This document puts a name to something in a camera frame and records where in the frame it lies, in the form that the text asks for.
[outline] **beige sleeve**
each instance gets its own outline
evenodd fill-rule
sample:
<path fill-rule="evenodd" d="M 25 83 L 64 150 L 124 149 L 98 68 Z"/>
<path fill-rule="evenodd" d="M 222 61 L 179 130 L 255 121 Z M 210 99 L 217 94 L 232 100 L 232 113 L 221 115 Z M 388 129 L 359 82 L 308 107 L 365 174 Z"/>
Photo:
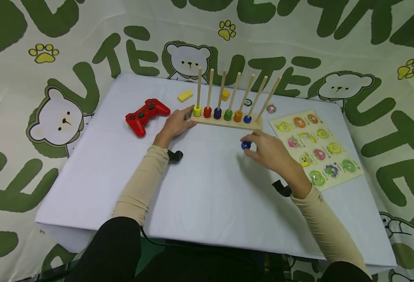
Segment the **beige sleeve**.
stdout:
<path fill-rule="evenodd" d="M 329 262 L 345 261 L 354 264 L 371 278 L 359 249 L 320 191 L 311 189 L 305 199 L 291 196 L 307 221 L 307 225 Z"/>
<path fill-rule="evenodd" d="M 130 217 L 140 226 L 144 226 L 144 218 L 149 210 L 154 191 L 160 182 L 160 177 L 168 165 L 168 150 L 158 146 L 151 146 L 141 163 L 124 187 L 115 209 L 113 217 Z"/>

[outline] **wooden base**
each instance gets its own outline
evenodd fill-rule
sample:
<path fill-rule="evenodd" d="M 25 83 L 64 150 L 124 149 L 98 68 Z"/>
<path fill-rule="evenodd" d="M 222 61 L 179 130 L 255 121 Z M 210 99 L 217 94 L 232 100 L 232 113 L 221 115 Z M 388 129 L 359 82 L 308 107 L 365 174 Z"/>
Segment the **wooden base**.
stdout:
<path fill-rule="evenodd" d="M 210 118 L 204 118 L 204 110 L 202 110 L 202 113 L 200 116 L 194 116 L 192 114 L 191 120 L 197 123 L 200 123 L 200 124 L 204 124 L 204 125 L 218 125 L 220 127 L 232 127 L 232 128 L 246 129 L 246 130 L 262 130 L 261 120 L 255 121 L 255 119 L 257 119 L 257 115 L 251 115 L 252 121 L 250 123 L 245 123 L 243 119 L 241 120 L 241 122 L 234 122 L 233 118 L 230 121 L 226 121 L 224 119 L 224 112 L 225 110 L 222 111 L 220 119 L 214 119 L 213 116 L 211 116 Z"/>

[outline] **person's left hand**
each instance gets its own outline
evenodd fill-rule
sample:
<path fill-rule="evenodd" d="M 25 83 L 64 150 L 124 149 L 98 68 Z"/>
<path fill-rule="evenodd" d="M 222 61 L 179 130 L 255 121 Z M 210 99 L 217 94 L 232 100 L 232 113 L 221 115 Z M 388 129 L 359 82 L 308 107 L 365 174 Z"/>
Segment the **person's left hand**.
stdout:
<path fill-rule="evenodd" d="M 184 133 L 188 128 L 196 125 L 195 121 L 185 121 L 185 117 L 193 110 L 194 105 L 183 110 L 175 110 L 165 122 L 162 130 L 155 137 L 153 145 L 168 148 L 172 138 Z"/>

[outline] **fabric backdrop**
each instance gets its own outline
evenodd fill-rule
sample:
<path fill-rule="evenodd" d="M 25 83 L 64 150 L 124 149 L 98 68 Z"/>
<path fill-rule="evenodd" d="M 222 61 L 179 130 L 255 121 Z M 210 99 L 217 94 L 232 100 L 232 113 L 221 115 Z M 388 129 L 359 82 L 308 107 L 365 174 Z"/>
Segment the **fabric backdrop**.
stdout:
<path fill-rule="evenodd" d="M 339 104 L 399 265 L 375 279 L 414 281 L 414 0 L 0 0 L 0 282 L 73 260 L 33 220 L 114 78 L 194 65 Z"/>

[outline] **blue bead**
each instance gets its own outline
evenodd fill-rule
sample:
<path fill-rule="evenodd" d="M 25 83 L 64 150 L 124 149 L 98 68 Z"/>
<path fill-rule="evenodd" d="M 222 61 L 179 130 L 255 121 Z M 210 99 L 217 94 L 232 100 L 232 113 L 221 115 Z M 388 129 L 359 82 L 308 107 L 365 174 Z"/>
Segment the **blue bead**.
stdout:
<path fill-rule="evenodd" d="M 251 120 L 252 120 L 252 116 L 248 116 L 248 115 L 246 115 L 246 116 L 245 116 L 245 118 L 243 119 L 243 121 L 244 121 L 245 123 L 250 123 L 250 122 L 251 122 Z"/>
<path fill-rule="evenodd" d="M 242 143 L 241 143 L 241 148 L 244 150 L 244 149 L 250 149 L 251 148 L 251 142 L 249 142 L 249 141 L 243 141 Z"/>
<path fill-rule="evenodd" d="M 215 110 L 213 112 L 213 118 L 221 119 L 221 109 L 215 108 Z"/>

